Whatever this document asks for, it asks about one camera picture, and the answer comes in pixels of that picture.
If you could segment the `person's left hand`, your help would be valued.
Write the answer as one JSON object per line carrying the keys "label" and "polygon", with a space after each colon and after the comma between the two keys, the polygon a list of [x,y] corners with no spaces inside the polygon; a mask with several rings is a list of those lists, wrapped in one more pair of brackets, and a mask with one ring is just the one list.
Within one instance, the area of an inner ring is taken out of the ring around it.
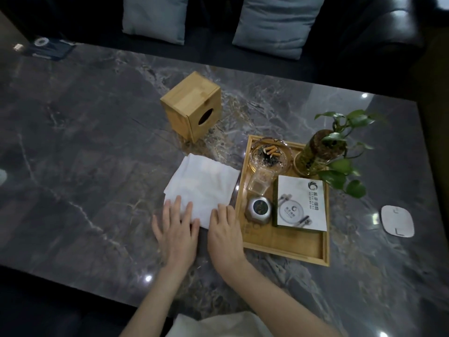
{"label": "person's left hand", "polygon": [[182,214],[183,221],[178,229],[173,228],[173,204],[166,200],[162,211],[163,239],[158,242],[164,266],[190,268],[197,254],[197,247],[191,246],[191,225],[200,223],[192,219],[193,203],[188,202]]}

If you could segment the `white cloth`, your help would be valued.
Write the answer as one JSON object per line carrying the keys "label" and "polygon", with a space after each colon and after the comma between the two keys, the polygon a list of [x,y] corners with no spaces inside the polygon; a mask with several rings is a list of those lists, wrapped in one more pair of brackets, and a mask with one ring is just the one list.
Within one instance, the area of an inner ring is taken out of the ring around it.
{"label": "white cloth", "polygon": [[164,190],[165,199],[173,204],[181,196],[181,215],[188,202],[193,203],[192,220],[209,229],[212,209],[229,205],[240,172],[210,158],[189,154],[184,157]]}

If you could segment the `person's right forearm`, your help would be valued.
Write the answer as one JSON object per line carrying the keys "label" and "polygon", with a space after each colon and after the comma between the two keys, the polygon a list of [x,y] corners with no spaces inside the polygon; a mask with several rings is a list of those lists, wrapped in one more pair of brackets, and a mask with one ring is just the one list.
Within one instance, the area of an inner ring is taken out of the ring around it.
{"label": "person's right forearm", "polygon": [[274,337],[341,337],[333,327],[286,294],[247,260],[230,266],[221,272],[221,276]]}

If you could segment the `person's left forearm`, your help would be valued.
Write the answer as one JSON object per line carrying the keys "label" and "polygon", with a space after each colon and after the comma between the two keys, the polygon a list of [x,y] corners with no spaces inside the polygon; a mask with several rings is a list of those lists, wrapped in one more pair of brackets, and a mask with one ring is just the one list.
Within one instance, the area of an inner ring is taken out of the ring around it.
{"label": "person's left forearm", "polygon": [[119,337],[160,337],[188,267],[164,266]]}

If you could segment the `silver metal lidded pot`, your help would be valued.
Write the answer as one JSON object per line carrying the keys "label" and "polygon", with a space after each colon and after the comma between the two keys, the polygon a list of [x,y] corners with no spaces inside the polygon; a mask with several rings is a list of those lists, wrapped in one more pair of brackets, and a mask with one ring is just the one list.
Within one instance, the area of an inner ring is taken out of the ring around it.
{"label": "silver metal lidded pot", "polygon": [[245,218],[249,222],[260,225],[272,222],[272,203],[263,196],[251,197],[245,208]]}

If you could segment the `wooden tray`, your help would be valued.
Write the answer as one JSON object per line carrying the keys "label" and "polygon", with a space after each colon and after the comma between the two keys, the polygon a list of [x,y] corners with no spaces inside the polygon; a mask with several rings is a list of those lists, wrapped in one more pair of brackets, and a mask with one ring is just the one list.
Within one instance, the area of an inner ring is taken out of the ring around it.
{"label": "wooden tray", "polygon": [[272,221],[260,225],[249,222],[245,217],[246,204],[250,198],[246,187],[255,171],[250,153],[255,149],[254,144],[262,141],[266,141],[269,145],[278,146],[283,153],[287,153],[289,164],[288,169],[283,174],[291,177],[299,177],[293,161],[295,156],[306,147],[306,144],[302,143],[248,135],[242,172],[232,198],[235,202],[235,212],[243,234],[244,247],[321,266],[330,266],[330,190],[327,183],[324,184],[327,232],[275,227],[272,225]]}

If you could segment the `small clear glass cup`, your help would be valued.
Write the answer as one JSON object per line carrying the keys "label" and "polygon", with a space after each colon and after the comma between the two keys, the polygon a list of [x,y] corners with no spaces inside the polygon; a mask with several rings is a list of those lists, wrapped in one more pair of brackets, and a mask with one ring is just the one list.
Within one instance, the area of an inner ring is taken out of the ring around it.
{"label": "small clear glass cup", "polygon": [[257,196],[264,196],[272,186],[276,172],[265,166],[259,166],[251,176],[247,191]]}

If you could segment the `white printed booklet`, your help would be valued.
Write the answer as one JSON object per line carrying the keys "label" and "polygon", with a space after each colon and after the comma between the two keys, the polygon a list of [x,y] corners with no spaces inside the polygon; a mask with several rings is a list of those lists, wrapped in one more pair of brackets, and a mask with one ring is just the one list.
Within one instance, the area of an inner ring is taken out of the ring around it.
{"label": "white printed booklet", "polygon": [[278,176],[273,188],[272,225],[327,232],[323,181]]}

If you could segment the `glass ashtray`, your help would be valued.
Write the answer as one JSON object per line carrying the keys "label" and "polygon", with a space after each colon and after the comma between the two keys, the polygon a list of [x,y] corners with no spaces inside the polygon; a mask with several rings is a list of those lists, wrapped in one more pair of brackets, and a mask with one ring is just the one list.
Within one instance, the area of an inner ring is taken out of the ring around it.
{"label": "glass ashtray", "polygon": [[[276,172],[276,175],[284,175],[290,169],[293,163],[293,152],[285,141],[272,137],[251,135],[248,143],[250,144],[248,162],[254,172],[259,166],[272,169]],[[269,158],[261,158],[259,156],[259,149],[265,149],[266,151],[271,146],[278,147],[276,152],[281,153],[282,156],[279,158],[270,158],[270,156]]]}

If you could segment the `person's white garment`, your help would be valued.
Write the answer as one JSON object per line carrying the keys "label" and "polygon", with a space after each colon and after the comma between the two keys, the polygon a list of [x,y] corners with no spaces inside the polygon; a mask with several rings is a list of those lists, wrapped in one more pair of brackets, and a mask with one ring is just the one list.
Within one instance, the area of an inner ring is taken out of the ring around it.
{"label": "person's white garment", "polygon": [[195,320],[179,314],[165,337],[273,337],[262,320],[244,311]]}

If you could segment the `bamboo tissue box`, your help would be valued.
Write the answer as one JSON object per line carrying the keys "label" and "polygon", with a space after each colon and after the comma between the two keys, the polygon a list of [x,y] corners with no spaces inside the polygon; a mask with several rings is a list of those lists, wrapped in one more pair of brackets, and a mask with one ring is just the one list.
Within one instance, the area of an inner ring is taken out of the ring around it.
{"label": "bamboo tissue box", "polygon": [[160,101],[172,129],[192,143],[202,138],[222,117],[220,86],[196,71]]}

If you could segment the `green plant in glass vase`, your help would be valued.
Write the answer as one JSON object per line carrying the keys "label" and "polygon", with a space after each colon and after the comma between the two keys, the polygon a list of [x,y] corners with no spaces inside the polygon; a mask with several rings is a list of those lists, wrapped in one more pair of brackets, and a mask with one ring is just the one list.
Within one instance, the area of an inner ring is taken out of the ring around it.
{"label": "green plant in glass vase", "polygon": [[321,117],[330,118],[332,126],[315,132],[297,154],[294,159],[297,172],[304,177],[316,176],[352,198],[364,197],[366,187],[359,179],[361,174],[354,167],[353,160],[374,148],[361,141],[352,144],[348,139],[355,130],[368,127],[381,120],[382,116],[357,109],[348,114],[324,112],[314,118]]}

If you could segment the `grey-blue cushion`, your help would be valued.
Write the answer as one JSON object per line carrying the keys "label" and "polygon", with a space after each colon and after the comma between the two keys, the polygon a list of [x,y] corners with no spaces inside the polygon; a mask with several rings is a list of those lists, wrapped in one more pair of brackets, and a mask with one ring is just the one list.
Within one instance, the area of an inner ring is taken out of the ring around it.
{"label": "grey-blue cushion", "polygon": [[324,1],[244,0],[232,44],[297,61]]}
{"label": "grey-blue cushion", "polygon": [[122,31],[184,45],[188,0],[123,0]]}

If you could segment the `dark blue flat card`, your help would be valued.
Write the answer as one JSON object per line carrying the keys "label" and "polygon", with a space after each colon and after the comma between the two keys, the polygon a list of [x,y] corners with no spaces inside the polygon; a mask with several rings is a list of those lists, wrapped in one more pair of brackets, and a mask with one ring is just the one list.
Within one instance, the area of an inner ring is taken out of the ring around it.
{"label": "dark blue flat card", "polygon": [[38,37],[29,43],[22,54],[58,62],[65,59],[76,46],[77,43],[63,39]]}

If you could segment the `black leather sofa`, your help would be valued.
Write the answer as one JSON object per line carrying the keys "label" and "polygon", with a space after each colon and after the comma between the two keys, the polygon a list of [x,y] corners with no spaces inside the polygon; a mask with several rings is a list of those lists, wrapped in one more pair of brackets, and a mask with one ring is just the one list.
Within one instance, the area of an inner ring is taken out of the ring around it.
{"label": "black leather sofa", "polygon": [[188,0],[184,45],[124,33],[126,1],[0,0],[0,10],[28,39],[68,39],[386,95],[425,51],[418,0],[324,0],[297,61],[232,44],[244,0]]}

